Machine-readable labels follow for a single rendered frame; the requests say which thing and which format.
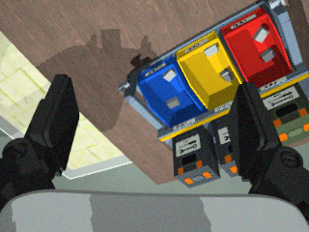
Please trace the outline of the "red open bin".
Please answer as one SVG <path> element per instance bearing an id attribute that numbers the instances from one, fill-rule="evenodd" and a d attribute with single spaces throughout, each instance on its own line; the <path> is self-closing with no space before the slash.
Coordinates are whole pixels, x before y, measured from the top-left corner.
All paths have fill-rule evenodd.
<path id="1" fill-rule="evenodd" d="M 269 32 L 262 43 L 253 38 L 260 26 Z M 235 20 L 220 30 L 245 80 L 248 81 L 246 78 L 248 77 L 250 82 L 255 83 L 257 89 L 292 73 L 285 47 L 263 7 Z M 270 47 L 277 56 L 265 62 L 260 54 Z"/>

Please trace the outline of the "yellow flat bar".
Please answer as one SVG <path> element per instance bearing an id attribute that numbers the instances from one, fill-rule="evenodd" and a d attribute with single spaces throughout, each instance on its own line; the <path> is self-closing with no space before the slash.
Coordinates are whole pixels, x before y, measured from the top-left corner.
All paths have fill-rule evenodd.
<path id="1" fill-rule="evenodd" d="M 290 86 L 290 85 L 292 85 L 292 84 L 294 84 L 294 83 L 297 83 L 297 82 L 299 82 L 300 80 L 302 80 L 302 79 L 304 79 L 304 78 L 307 78 L 307 77 L 309 77 L 309 74 L 308 74 L 308 73 L 306 73 L 306 74 L 304 74 L 304 75 L 302 75 L 302 76 L 300 76 L 300 77 L 298 77 L 298 78 L 295 78 L 295 79 L 293 79 L 293 80 L 291 80 L 291 81 L 289 81 L 289 82 L 287 82 L 287 83 L 285 83 L 285 84 L 282 84 L 282 85 L 280 85 L 280 86 L 278 86 L 278 87 L 276 87 L 276 88 L 274 88 L 274 89 L 271 89 L 271 90 L 269 90 L 269 91 L 267 91 L 267 92 L 261 94 L 261 98 L 264 98 L 264 97 L 266 97 L 266 96 L 268 96 L 268 95 L 270 95 L 270 94 L 272 94 L 272 93 L 275 93 L 275 92 L 277 92 L 277 91 L 279 91 L 279 90 L 281 90 L 281 89 L 283 89 L 283 88 L 286 88 L 286 87 L 288 87 L 288 86 Z M 205 120 L 203 120 L 203 121 L 200 121 L 200 122 L 198 122 L 198 123 L 196 123 L 196 124 L 194 124 L 194 125 L 191 125 L 191 126 L 189 126 L 189 127 L 187 127 L 187 128 L 184 128 L 184 129 L 182 129 L 182 130 L 178 130 L 178 131 L 176 131 L 176 132 L 174 132 L 174 133 L 172 133 L 172 134 L 169 134 L 169 135 L 167 135 L 167 136 L 165 136 L 165 137 L 162 137 L 162 138 L 160 138 L 160 140 L 161 140 L 161 141 L 164 141 L 164 140 L 169 139 L 169 138 L 171 138 L 171 137 L 173 137 L 173 136 L 176 136 L 176 135 L 178 135 L 178 134 L 181 134 L 181 133 L 183 133 L 183 132 L 185 132 L 185 131 L 189 131 L 189 130 L 194 129 L 194 128 L 198 127 L 198 126 L 201 126 L 201 125 L 205 124 L 206 122 L 209 122 L 209 121 L 211 121 L 211 120 L 213 120 L 213 119 L 216 119 L 216 118 L 218 118 L 218 117 L 220 117 L 220 116 L 223 116 L 223 115 L 227 114 L 227 113 L 229 112 L 229 110 L 230 110 L 230 108 L 227 109 L 227 110 L 224 110 L 224 111 L 222 111 L 222 112 L 220 112 L 220 113 L 218 113 L 218 114 L 215 114 L 215 115 L 211 116 L 210 118 L 207 118 L 207 119 L 205 119 Z"/>

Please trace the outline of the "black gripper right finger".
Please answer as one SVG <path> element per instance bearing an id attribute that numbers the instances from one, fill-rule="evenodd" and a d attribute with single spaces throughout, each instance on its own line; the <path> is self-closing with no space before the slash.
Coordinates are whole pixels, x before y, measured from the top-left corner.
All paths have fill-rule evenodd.
<path id="1" fill-rule="evenodd" d="M 239 85 L 226 126 L 238 174 L 252 185 L 248 194 L 294 204 L 309 225 L 309 171 L 297 150 L 282 145 L 254 82 Z"/>

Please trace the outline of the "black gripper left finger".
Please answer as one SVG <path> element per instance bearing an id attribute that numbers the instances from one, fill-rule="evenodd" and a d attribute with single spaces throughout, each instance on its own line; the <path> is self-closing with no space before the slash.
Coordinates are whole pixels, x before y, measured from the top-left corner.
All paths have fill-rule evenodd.
<path id="1" fill-rule="evenodd" d="M 15 196 L 56 189 L 51 180 L 66 171 L 79 116 L 71 78 L 56 74 L 24 137 L 11 140 L 3 149 L 0 213 Z"/>

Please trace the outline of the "blue open bin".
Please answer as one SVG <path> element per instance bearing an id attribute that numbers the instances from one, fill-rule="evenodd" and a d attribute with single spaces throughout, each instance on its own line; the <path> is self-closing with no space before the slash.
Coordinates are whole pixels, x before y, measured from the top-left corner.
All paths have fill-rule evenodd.
<path id="1" fill-rule="evenodd" d="M 163 74 L 171 68 L 177 75 L 169 82 Z M 149 109 L 169 128 L 208 111 L 189 86 L 173 55 L 138 74 L 137 85 Z M 180 105 L 170 109 L 166 101 L 174 97 L 179 99 Z"/>

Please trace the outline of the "yellow bin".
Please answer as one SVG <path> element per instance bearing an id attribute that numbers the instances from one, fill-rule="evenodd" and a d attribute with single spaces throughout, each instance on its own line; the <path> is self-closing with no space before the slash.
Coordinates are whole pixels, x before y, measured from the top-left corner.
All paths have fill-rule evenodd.
<path id="1" fill-rule="evenodd" d="M 213 44 L 218 46 L 219 51 L 208 58 L 203 49 Z M 189 86 L 208 111 L 234 99 L 242 81 L 215 31 L 180 49 L 176 54 Z M 234 76 L 229 83 L 220 75 L 226 68 Z"/>

